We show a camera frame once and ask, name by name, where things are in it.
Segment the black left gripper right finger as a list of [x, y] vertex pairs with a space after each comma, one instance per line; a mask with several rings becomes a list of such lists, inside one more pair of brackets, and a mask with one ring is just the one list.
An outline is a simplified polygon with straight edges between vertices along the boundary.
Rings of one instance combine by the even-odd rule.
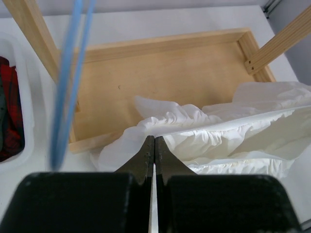
[[198, 175], [155, 139], [162, 233], [300, 233], [281, 183], [269, 175]]

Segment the white ruffled skirt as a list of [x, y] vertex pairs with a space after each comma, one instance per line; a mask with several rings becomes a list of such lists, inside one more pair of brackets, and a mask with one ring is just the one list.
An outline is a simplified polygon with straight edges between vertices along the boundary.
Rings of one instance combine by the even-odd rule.
[[115, 171], [149, 135], [197, 174], [267, 174], [285, 177], [311, 144], [311, 88], [299, 82], [243, 83], [230, 103], [198, 108], [135, 98], [143, 117], [91, 160]]

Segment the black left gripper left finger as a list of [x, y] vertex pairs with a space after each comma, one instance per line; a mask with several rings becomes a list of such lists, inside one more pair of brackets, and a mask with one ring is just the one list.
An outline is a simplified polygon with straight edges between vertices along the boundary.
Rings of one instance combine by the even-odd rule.
[[44, 172], [18, 185], [3, 233], [146, 233], [155, 139], [115, 172]]

